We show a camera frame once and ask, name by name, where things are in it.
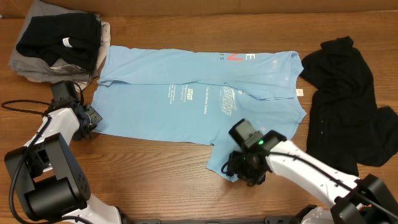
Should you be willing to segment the light blue printed t-shirt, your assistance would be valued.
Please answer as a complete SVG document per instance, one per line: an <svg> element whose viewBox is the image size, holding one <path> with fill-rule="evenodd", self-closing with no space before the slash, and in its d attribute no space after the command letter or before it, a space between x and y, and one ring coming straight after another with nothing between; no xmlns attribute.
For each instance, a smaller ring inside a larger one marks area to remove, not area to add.
<svg viewBox="0 0 398 224"><path fill-rule="evenodd" d="M92 105L96 131L127 138L213 146L220 173L237 144L229 130L248 120L292 138L305 117L296 82L297 52L234 54L178 49L108 50Z"/></svg>

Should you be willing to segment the black garment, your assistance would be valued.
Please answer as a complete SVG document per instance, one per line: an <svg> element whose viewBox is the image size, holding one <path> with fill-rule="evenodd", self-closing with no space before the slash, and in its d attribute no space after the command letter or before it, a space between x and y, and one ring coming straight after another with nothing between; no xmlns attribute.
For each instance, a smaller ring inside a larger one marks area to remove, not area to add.
<svg viewBox="0 0 398 224"><path fill-rule="evenodd" d="M397 113L378 107L373 74L351 37L329 40L302 60L300 76L316 87L307 153L351 175L397 153Z"/></svg>

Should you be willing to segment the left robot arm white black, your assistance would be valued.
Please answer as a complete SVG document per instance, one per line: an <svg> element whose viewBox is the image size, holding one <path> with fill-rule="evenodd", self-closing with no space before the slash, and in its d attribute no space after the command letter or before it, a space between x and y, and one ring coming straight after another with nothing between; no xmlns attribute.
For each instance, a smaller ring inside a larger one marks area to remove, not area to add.
<svg viewBox="0 0 398 224"><path fill-rule="evenodd" d="M91 136L102 117L84 103L73 81L51 85L53 98L41 113L42 124L4 161L12 182L9 207L19 223L131 223L119 208L95 197L69 148L72 140Z"/></svg>

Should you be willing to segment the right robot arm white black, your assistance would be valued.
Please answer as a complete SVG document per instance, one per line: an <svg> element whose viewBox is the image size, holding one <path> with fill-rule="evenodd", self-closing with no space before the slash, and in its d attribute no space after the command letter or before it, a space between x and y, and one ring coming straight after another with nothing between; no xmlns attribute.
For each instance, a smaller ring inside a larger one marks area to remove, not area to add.
<svg viewBox="0 0 398 224"><path fill-rule="evenodd" d="M328 210L308 206L291 223L397 223L397 201L386 184L369 174L360 179L338 171L299 149L271 130L255 130L245 119L229 135L239 146L222 166L249 186L260 185L267 172L294 182L324 203Z"/></svg>

